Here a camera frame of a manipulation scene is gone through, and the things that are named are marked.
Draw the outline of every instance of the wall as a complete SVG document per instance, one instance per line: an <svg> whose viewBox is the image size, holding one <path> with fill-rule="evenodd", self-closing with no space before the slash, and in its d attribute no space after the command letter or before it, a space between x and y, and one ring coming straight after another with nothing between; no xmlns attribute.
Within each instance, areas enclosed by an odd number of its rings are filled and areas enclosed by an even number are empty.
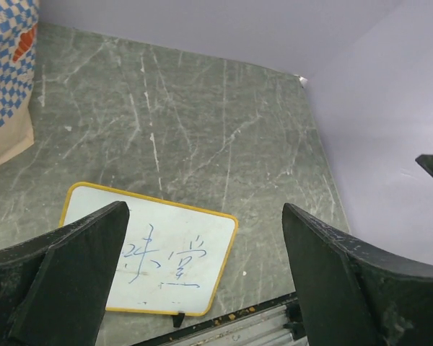
<svg viewBox="0 0 433 346"><path fill-rule="evenodd" d="M45 0L43 21L310 78L401 0Z"/></svg>
<svg viewBox="0 0 433 346"><path fill-rule="evenodd" d="M405 1L308 82L353 234L433 264L433 0Z"/></svg>

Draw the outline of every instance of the gray marble table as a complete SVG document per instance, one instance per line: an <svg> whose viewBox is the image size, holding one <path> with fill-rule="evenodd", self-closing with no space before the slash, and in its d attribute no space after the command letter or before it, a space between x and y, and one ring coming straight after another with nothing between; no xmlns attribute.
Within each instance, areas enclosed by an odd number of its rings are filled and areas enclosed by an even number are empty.
<svg viewBox="0 0 433 346"><path fill-rule="evenodd" d="M30 113L35 145L0 166L0 248L56 228L82 180L239 219L212 309L185 325L294 290L285 202L347 230L296 76L41 24ZM108 312L97 344L171 330Z"/></svg>

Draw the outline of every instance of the yellow whiteboard frame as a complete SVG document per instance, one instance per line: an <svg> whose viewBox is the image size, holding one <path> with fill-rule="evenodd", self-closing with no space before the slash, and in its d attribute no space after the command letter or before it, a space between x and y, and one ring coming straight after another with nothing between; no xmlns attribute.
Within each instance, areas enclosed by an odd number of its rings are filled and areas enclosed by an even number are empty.
<svg viewBox="0 0 433 346"><path fill-rule="evenodd" d="M139 193L119 190L119 189L115 189L113 187L94 184L92 182L76 182L75 184L73 184L69 188L69 191L67 192L66 200L64 201L63 213L61 214L61 218L59 219L59 227L64 226L64 220L66 219L67 209L69 208L69 202L71 201L71 196L72 196L73 191L76 188L81 187L81 186L91 187L94 189L108 191L108 192L114 192L114 193L118 193L119 195L125 195L125 196L129 196L129 197L140 198L142 200L149 200L151 202L157 202L157 203L161 203L161 204L172 205L174 207L179 207L179 208L183 208L183 209L199 211L201 213L207 213L207 214L211 214L211 215L215 215L215 216L221 216L223 218L230 218L235 222L235 228L234 228L234 231L232 232L231 240L229 241L229 246L227 248L226 254L224 255L222 267L220 268L219 273L218 273L218 277L216 278L215 286L214 286L214 289L211 293L209 305L207 306L205 311L200 313L200 314L185 313L186 316L203 316L203 315L207 314L211 308L211 305L214 302L214 298L215 298L215 294L217 293L219 281L222 279L224 267L226 267L229 253L231 252L232 245L233 245L234 240L236 238L237 230L239 229L239 221L234 216L232 216L230 214L220 213L218 211L212 211L212 210L207 210L207 209L203 209L203 208L193 207L191 205L176 203L176 202L172 202L170 200L161 200L160 198L154 198L154 197L149 197L146 195L140 195ZM143 313L143 314L159 314L159 315L178 315L177 311L152 311L152 310L120 309L120 308L106 308L106 311L132 312L132 313Z"/></svg>

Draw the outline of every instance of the blue and white checkered fabric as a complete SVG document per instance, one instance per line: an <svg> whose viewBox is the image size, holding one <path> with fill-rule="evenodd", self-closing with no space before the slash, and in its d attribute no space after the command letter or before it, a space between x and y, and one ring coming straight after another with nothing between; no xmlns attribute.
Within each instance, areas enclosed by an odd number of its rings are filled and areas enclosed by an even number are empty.
<svg viewBox="0 0 433 346"><path fill-rule="evenodd" d="M35 40L16 62L20 35L38 20L38 0L0 0L0 128L32 91Z"/></svg>

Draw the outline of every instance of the whiteboard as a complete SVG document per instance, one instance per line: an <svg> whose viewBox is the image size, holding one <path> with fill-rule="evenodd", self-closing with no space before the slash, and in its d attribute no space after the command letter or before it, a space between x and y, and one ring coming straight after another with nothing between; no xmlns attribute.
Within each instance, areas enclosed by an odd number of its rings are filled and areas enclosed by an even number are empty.
<svg viewBox="0 0 433 346"><path fill-rule="evenodd" d="M117 200L130 219L106 310L202 316L211 307L237 231L231 215L79 182L60 226Z"/></svg>

